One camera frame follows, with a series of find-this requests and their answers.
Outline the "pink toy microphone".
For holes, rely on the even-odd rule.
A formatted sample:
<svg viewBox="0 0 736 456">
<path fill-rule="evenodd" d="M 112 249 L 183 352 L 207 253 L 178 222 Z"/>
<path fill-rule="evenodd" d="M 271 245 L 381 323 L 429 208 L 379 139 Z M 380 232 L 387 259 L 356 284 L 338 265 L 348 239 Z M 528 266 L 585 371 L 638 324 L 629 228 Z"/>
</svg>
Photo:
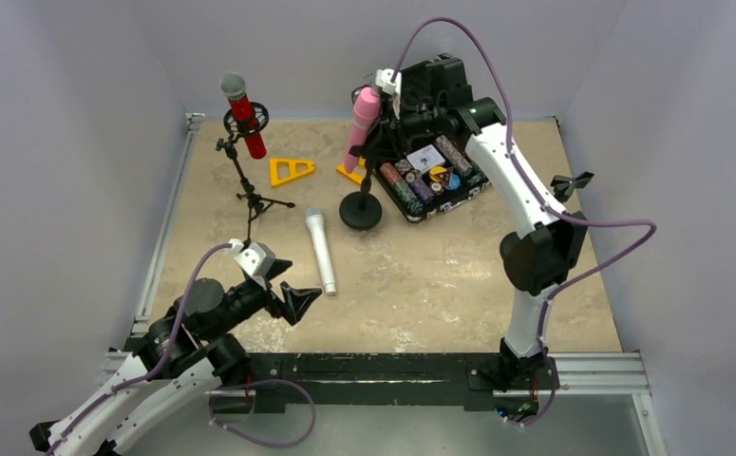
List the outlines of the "pink toy microphone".
<svg viewBox="0 0 736 456">
<path fill-rule="evenodd" d="M 352 109 L 353 126 L 343 160 L 344 169 L 348 173 L 354 170 L 361 157 L 360 152 L 352 152 L 352 149 L 365 144 L 370 129 L 379 118 L 381 104 L 381 96 L 374 86 L 361 88 L 356 96 Z"/>
</svg>

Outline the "white toy microphone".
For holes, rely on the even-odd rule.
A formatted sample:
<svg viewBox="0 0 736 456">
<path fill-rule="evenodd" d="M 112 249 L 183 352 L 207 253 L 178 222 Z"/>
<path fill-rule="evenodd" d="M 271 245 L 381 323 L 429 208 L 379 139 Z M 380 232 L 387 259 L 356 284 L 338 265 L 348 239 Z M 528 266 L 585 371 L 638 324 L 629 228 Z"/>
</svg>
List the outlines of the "white toy microphone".
<svg viewBox="0 0 736 456">
<path fill-rule="evenodd" d="M 306 226 L 311 235 L 311 243 L 318 265 L 324 294 L 337 294 L 336 279 L 330 257 L 330 249 L 325 231 L 325 217 L 319 208 L 309 208 L 305 217 Z"/>
</svg>

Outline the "black clip stand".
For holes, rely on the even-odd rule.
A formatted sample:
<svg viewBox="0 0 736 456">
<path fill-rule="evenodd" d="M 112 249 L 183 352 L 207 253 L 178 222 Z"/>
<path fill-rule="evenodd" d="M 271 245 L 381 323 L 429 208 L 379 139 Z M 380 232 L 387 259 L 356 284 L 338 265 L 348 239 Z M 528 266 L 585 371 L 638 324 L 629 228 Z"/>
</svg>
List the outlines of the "black clip stand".
<svg viewBox="0 0 736 456">
<path fill-rule="evenodd" d="M 550 182 L 553 196 L 557 201 L 564 203 L 570 199 L 575 190 L 585 188 L 593 178 L 594 173 L 589 171 L 584 171 L 574 177 L 555 175 Z"/>
<path fill-rule="evenodd" d="M 380 222 L 383 214 L 380 201 L 370 193 L 373 165 L 374 159 L 368 156 L 364 163 L 366 175 L 360 183 L 359 190 L 343 197 L 339 205 L 340 219 L 346 226 L 357 231 L 374 228 Z"/>
</svg>

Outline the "red glitter microphone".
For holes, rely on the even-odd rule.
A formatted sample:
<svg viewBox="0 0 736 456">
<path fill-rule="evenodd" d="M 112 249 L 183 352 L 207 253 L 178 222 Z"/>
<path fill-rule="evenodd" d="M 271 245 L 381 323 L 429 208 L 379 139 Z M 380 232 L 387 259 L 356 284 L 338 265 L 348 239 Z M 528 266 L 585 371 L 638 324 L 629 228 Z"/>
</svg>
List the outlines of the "red glitter microphone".
<svg viewBox="0 0 736 456">
<path fill-rule="evenodd" d="M 255 108 L 248 99 L 246 83 L 236 72 L 228 72 L 220 80 L 220 89 L 227 97 L 237 131 L 242 135 L 250 155 L 255 160 L 266 157 L 266 147 L 261 137 Z"/>
</svg>

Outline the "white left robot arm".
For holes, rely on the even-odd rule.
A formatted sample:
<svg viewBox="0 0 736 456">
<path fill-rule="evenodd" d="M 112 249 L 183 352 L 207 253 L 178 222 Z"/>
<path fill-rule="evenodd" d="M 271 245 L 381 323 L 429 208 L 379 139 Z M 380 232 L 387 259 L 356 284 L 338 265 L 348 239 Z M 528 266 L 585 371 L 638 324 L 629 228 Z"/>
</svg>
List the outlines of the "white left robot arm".
<svg viewBox="0 0 736 456">
<path fill-rule="evenodd" d="M 254 270 L 231 288 L 192 275 L 184 294 L 89 399 L 66 417 L 30 430 L 35 450 L 123 455 L 154 425 L 214 390 L 242 390 L 251 399 L 257 388 L 285 385 L 307 396 L 292 381 L 256 377 L 253 358 L 233 330 L 260 311 L 295 325 L 323 292 L 287 282 L 274 288 L 271 281 L 291 267 L 288 260 L 249 256 L 245 261 Z"/>
</svg>

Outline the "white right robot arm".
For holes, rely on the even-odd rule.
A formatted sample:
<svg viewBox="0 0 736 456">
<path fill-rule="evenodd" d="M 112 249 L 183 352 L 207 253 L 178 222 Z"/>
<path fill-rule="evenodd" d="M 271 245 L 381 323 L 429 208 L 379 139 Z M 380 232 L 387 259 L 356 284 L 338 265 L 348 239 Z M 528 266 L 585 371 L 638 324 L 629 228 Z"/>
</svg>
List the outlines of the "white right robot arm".
<svg viewBox="0 0 736 456">
<path fill-rule="evenodd" d="M 356 230 L 378 224 L 382 206 L 370 191 L 374 182 L 410 222 L 495 189 L 516 225 L 500 243 L 514 304 L 496 362 L 473 374 L 512 382 L 545 368 L 549 312 L 543 303 L 575 267 L 586 236 L 584 216 L 567 213 L 565 201 L 590 175 L 542 183 L 510 138 L 499 106 L 475 98 L 462 60 L 447 54 L 401 71 L 381 69 L 351 101 L 343 168 L 363 164 L 367 173 L 359 190 L 342 199 L 341 220 Z"/>
</svg>

